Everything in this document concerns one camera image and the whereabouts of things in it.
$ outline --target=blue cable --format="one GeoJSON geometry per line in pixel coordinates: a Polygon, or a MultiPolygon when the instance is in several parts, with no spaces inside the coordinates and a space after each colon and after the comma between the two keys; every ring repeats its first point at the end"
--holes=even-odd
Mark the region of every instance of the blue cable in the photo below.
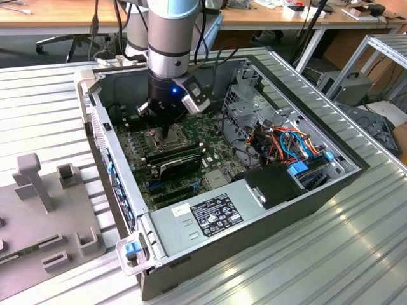
{"type": "Polygon", "coordinates": [[[300,137],[297,133],[291,132],[291,131],[283,132],[283,133],[281,134],[281,137],[280,137],[281,147],[283,148],[283,150],[284,150],[286,153],[288,153],[290,156],[293,156],[293,157],[296,158],[296,160],[298,161],[297,156],[295,156],[295,155],[291,154],[289,151],[287,151],[287,149],[286,149],[286,147],[285,147],[285,145],[284,145],[284,143],[283,143],[283,139],[284,139],[284,134],[285,134],[285,133],[290,133],[291,135],[294,135],[294,136],[298,139],[298,141],[300,142],[301,147],[303,148],[303,150],[304,150],[309,156],[313,156],[313,155],[314,155],[314,154],[312,153],[312,151],[311,151],[309,148],[307,148],[307,147],[305,146],[305,144],[304,144],[303,140],[301,139],[301,137],[300,137]]]}
{"type": "Polygon", "coordinates": [[[283,133],[281,134],[281,136],[280,136],[281,148],[282,148],[282,150],[283,150],[286,154],[289,154],[290,156],[294,157],[295,160],[298,161],[298,157],[297,157],[295,154],[289,152],[289,151],[286,149],[286,146],[284,145],[284,139],[283,139],[283,138],[284,138],[284,134],[285,134],[285,133],[287,133],[287,132],[283,132],[283,133]]]}

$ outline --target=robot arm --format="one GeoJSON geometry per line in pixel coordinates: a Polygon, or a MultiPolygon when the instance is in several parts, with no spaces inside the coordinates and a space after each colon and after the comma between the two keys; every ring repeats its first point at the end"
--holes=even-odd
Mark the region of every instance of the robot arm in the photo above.
{"type": "MultiPolygon", "coordinates": [[[[143,0],[129,2],[146,4],[143,0]]],[[[148,39],[141,18],[135,15],[129,20],[127,55],[148,49],[148,101],[139,108],[139,114],[146,117],[153,111],[164,137],[168,126],[186,113],[185,108],[197,114],[210,104],[212,88],[202,88],[188,73],[200,3],[200,0],[147,0],[148,39]]]]}

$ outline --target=circuit board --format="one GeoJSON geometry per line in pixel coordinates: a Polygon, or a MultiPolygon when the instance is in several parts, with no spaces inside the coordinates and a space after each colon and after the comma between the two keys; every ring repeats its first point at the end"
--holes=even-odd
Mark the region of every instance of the circuit board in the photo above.
{"type": "Polygon", "coordinates": [[[229,183],[236,174],[246,170],[231,147],[224,142],[217,124],[208,115],[201,118],[188,116],[181,124],[171,126],[172,133],[168,136],[171,136],[171,139],[165,147],[157,144],[153,130],[128,132],[123,126],[116,127],[116,134],[130,169],[151,211],[214,189],[216,184],[209,181],[208,177],[216,176],[217,173],[216,178],[229,183]],[[197,171],[167,182],[151,178],[151,168],[143,161],[145,155],[162,153],[167,149],[197,142],[205,147],[202,164],[197,171]],[[168,194],[171,194],[171,199],[162,200],[168,194]]]}

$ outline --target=office chair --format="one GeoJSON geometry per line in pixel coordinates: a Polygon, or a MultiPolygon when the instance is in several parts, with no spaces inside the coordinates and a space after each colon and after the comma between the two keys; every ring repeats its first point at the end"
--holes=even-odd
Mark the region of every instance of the office chair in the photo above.
{"type": "MultiPolygon", "coordinates": [[[[98,37],[104,37],[105,41],[109,41],[110,37],[109,34],[99,34],[98,37]]],[[[71,62],[72,58],[75,53],[75,49],[77,46],[82,47],[83,43],[90,45],[91,39],[89,38],[90,34],[70,34],[70,35],[63,35],[52,37],[48,39],[44,39],[41,41],[36,42],[36,52],[40,55],[45,54],[43,46],[50,43],[59,43],[61,41],[68,41],[72,40],[71,48],[69,49],[68,55],[66,56],[66,62],[71,62]]],[[[100,46],[94,41],[92,43],[94,48],[100,49],[100,46]]]]}

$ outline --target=motherboard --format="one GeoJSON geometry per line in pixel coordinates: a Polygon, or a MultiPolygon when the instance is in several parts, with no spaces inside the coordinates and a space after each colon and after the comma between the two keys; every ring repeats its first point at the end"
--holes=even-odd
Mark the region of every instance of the motherboard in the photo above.
{"type": "Polygon", "coordinates": [[[125,126],[116,127],[130,169],[151,211],[221,187],[247,170],[224,142],[220,127],[219,120],[209,114],[187,117],[182,125],[173,124],[166,138],[160,128],[130,132],[125,126]],[[186,163],[171,171],[169,166],[175,159],[186,163]]]}

